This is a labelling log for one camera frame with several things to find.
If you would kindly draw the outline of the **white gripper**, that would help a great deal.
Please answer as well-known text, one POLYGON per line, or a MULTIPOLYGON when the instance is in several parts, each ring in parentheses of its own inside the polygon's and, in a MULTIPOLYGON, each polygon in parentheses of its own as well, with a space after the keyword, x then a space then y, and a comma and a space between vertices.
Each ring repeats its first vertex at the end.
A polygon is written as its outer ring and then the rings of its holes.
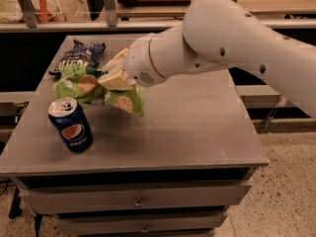
POLYGON ((129 48, 122 49, 102 67, 102 70, 111 71, 118 65, 124 64, 126 72, 124 70, 109 72, 101 76, 98 83, 108 90, 116 91, 131 90, 134 86, 133 80, 143 87, 164 83, 166 78, 155 69, 151 59, 150 43, 152 38, 153 34, 145 35, 135 40, 129 48))

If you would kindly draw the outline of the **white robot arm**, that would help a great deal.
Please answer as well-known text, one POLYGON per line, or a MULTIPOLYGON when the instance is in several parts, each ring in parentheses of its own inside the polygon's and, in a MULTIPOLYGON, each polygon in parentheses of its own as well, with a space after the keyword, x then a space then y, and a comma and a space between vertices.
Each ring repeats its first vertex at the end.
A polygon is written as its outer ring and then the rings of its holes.
POLYGON ((111 90, 151 87, 172 76, 243 69, 316 118, 316 46, 263 25, 231 0, 198 0, 184 20, 120 51, 98 82, 111 90))

